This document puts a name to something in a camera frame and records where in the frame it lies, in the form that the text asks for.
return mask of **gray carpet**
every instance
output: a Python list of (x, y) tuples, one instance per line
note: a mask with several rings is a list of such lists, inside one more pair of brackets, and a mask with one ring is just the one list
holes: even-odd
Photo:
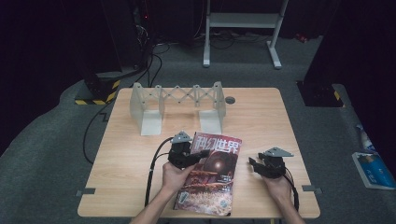
[[(296, 81), (303, 80), (319, 39), (303, 44), (280, 38), (276, 43), (283, 68), (275, 70), (264, 43), (235, 42), (227, 49), (211, 50), (211, 66), (202, 67), (203, 47), (159, 46), (154, 51), (163, 65), (154, 85), (210, 87), (215, 81), (229, 87), (275, 87), (280, 89), (290, 116), (311, 182), (317, 195), (319, 218), (307, 223), (396, 223), (396, 193), (366, 189), (351, 154), (360, 149), (355, 125), (359, 123), (347, 91), (334, 85), (346, 104), (343, 108), (306, 107)], [(213, 41), (216, 47), (230, 42)], [(160, 67), (154, 58), (153, 78)], [(138, 76), (122, 80), (131, 86)], [(148, 85), (148, 76), (140, 80)], [(82, 82), (67, 89), (60, 104), (29, 124), (0, 158), (0, 223), (128, 223), (129, 218), (79, 217), (80, 198), (92, 166), (83, 157), (84, 132), (101, 105), (75, 105), (74, 97)], [(107, 116), (112, 105), (104, 110)], [(97, 117), (86, 139), (88, 157), (94, 160), (106, 128)], [(269, 223), (268, 220), (160, 220), (160, 223)]]

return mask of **forearm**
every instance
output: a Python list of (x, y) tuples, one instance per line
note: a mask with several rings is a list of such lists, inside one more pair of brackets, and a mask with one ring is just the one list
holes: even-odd
[(285, 218), (288, 224), (303, 224), (305, 221), (294, 208), (293, 203), (290, 199), (275, 199), (277, 207), (280, 209), (283, 218)]
[(132, 219), (131, 224), (151, 224), (157, 223), (161, 212), (174, 195), (174, 192), (161, 189), (154, 199)]

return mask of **light wood surface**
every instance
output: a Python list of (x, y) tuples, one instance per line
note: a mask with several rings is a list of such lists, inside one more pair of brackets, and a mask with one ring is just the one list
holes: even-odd
[[(300, 214), (305, 218), (318, 217), (320, 211), (314, 192), (302, 190), (302, 185), (310, 185), (310, 180), (279, 90), (224, 88), (223, 91), (225, 97), (232, 96), (236, 101), (226, 105), (223, 134), (243, 141), (235, 170), (233, 211), (226, 218), (281, 217), (265, 184), (248, 164), (248, 157), (257, 159), (257, 153), (271, 147), (294, 154), (284, 161), (299, 192)], [(129, 112), (131, 95), (132, 89), (119, 92), (86, 186), (95, 189), (95, 193), (84, 194), (78, 208), (82, 217), (135, 217), (144, 207), (149, 166), (160, 143), (180, 131), (190, 136), (200, 132), (198, 111), (210, 108), (210, 104), (194, 107), (192, 101), (178, 104), (168, 99), (162, 133), (141, 136)], [(160, 154), (168, 152), (169, 148), (169, 143), (165, 144)], [(165, 162), (167, 156), (156, 162), (150, 198), (161, 187)], [(173, 210), (174, 201), (165, 207), (162, 217), (212, 217)]]

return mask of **hand-mounted device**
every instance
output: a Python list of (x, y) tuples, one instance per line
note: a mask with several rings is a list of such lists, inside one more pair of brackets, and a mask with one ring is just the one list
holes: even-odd
[(273, 147), (264, 153), (259, 153), (259, 159), (263, 164), (257, 163), (255, 160), (248, 158), (248, 162), (253, 166), (255, 173), (268, 178), (279, 178), (286, 173), (285, 162), (283, 157), (293, 157), (294, 155), (279, 148)]
[(210, 150), (202, 150), (198, 153), (191, 154), (191, 140), (184, 132), (175, 135), (171, 140), (172, 146), (169, 150), (168, 160), (179, 169), (194, 165), (200, 159), (209, 156)]

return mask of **magazine cover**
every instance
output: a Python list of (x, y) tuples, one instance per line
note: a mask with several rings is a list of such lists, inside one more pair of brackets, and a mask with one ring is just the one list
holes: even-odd
[(188, 210), (215, 216), (229, 216), (232, 211), (233, 174), (242, 140), (210, 133), (195, 133), (191, 154), (210, 150), (201, 159), (178, 192), (176, 210)]
[(396, 182), (381, 157), (355, 152), (352, 158), (366, 188), (396, 189)]

